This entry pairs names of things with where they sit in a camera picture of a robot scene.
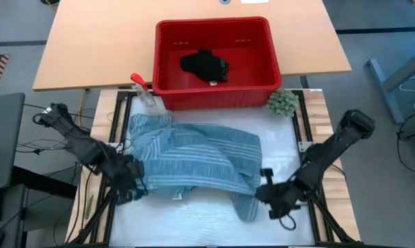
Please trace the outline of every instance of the black cloth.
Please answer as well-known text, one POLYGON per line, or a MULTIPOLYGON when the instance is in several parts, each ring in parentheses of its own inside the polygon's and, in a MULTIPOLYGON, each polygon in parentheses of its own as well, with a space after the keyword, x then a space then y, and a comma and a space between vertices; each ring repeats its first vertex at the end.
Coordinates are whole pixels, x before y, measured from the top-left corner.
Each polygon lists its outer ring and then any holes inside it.
POLYGON ((214 56, 211 50, 199 50, 196 54, 181 57, 180 67, 185 72, 195 74, 203 81, 227 81, 229 63, 219 56, 214 56))

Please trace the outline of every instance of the red bin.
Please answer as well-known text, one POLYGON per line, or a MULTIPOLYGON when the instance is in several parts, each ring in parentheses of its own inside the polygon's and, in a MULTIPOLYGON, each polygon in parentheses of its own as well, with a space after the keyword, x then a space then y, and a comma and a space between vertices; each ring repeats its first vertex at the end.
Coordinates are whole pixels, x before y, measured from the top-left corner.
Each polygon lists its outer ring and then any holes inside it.
POLYGON ((154 91, 169 110, 265 105, 281 87, 269 22, 263 17, 162 21, 156 27, 154 91), (180 58, 211 50, 230 65, 211 86, 180 67, 180 58))

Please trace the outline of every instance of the metal frame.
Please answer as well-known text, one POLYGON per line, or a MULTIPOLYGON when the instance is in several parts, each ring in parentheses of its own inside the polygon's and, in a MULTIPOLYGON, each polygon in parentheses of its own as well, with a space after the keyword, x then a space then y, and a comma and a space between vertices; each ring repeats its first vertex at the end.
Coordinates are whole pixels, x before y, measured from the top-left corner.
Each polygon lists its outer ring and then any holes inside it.
POLYGON ((374 84, 377 86, 381 97, 387 103, 394 122, 403 123, 405 117, 401 112, 393 91, 402 83, 406 82, 411 76, 415 75, 415 56, 389 77, 385 77, 376 59, 370 59, 367 62, 367 67, 374 77, 374 84))
MULTIPOLYGON (((313 142, 313 137, 312 137, 312 131, 310 129, 310 123, 309 123, 309 118, 307 115, 307 107, 305 106, 305 99, 304 99, 304 94, 302 90, 294 90, 292 91, 294 94, 296 94, 297 96, 299 96, 299 103, 300 103, 300 107, 301 107, 301 115, 303 117, 303 124, 304 124, 304 128, 305 128, 305 133, 306 133, 306 137, 307 137, 307 141, 309 142, 313 142)), ((125 137, 125 133, 126 130, 128 129, 128 122, 129 122, 129 113, 130 113, 130 107, 131 107, 131 102, 132 102, 132 98, 137 96, 136 92, 129 92, 129 91, 120 91, 117 93, 117 102, 116 102, 116 107, 114 109, 114 118, 112 120, 112 126, 111 126, 111 133, 110 133, 110 142, 115 142, 115 135, 116 135, 116 131, 117 131, 117 123, 120 117, 120 106, 121 106, 121 102, 122 101, 127 101, 126 102, 126 108, 125 108, 125 115, 123 118, 123 124, 122 124, 122 130, 121 130, 121 141, 124 139, 125 137)), ((294 113, 294 117, 292 117, 292 122, 294 124, 294 132, 295 132, 295 137, 296 137, 296 141, 297 143, 302 141, 301 138, 301 133, 299 131, 299 123, 298 123, 298 119, 297 119, 297 114, 296 112, 294 113)), ((300 154, 300 157, 302 155, 302 152, 299 150, 298 147, 298 152, 300 154)), ((106 182, 102 182, 100 191, 99 191, 99 197, 104 195, 104 191, 105 191, 105 184, 106 182)), ((325 195, 323 194, 323 204, 325 206, 327 206, 327 203, 325 202, 325 195)), ((112 221, 114 218, 114 207, 115 207, 115 201, 113 201, 112 203, 110 203, 110 206, 108 208, 108 217, 107 217, 107 223, 105 226, 105 236, 103 239, 103 242, 109 242, 110 241, 110 235, 111 235, 111 228, 112 228, 112 221)), ((312 225, 312 233, 313 233, 313 237, 315 240, 315 245, 317 245, 321 240, 321 237, 319 235, 319 228, 318 228, 318 222, 316 219, 316 212, 315 212, 315 208, 314 208, 314 203, 309 200, 307 202, 307 207, 309 209, 309 213, 310 213, 310 221, 311 221, 311 225, 312 225)), ((326 232, 326 236, 327 236, 327 241, 329 242, 333 242, 334 241, 334 237, 333 237, 333 231, 329 225, 329 223, 323 219, 324 225, 325 225, 325 232, 326 232)))

